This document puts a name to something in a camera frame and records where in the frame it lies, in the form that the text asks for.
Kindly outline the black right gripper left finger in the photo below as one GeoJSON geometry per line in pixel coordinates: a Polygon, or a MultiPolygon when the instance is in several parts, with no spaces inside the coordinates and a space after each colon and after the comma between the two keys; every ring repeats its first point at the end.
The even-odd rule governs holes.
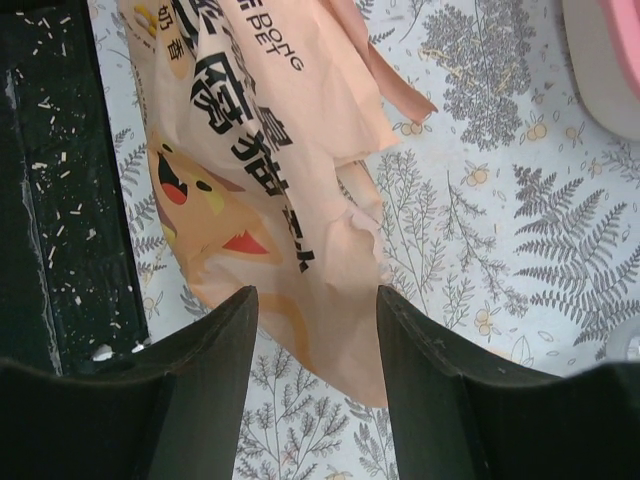
{"type": "Polygon", "coordinates": [[[257,320],[257,291],[244,287],[89,375],[3,360],[2,477],[231,478],[257,320]]]}

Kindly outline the pink cat litter bag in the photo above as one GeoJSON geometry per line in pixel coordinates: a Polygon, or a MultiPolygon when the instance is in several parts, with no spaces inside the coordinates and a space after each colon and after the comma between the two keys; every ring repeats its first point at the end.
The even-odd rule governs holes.
{"type": "Polygon", "coordinates": [[[216,307],[254,286],[267,333],[370,407],[387,403],[376,296],[388,276],[366,158],[433,104],[352,1],[122,1],[162,230],[216,307]]]}

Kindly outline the clear plastic scoop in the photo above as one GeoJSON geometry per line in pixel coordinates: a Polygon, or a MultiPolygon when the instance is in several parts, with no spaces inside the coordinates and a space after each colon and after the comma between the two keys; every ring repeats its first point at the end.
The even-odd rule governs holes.
{"type": "Polygon", "coordinates": [[[609,361],[639,361],[640,318],[621,322],[609,334],[605,345],[605,358],[609,361]]]}

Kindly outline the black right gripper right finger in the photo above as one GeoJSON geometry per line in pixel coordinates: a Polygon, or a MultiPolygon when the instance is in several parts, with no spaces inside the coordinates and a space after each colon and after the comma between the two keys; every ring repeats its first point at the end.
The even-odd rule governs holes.
{"type": "Polygon", "coordinates": [[[431,320],[393,288],[377,329],[403,479],[635,479],[639,366],[526,368],[431,320]]]}

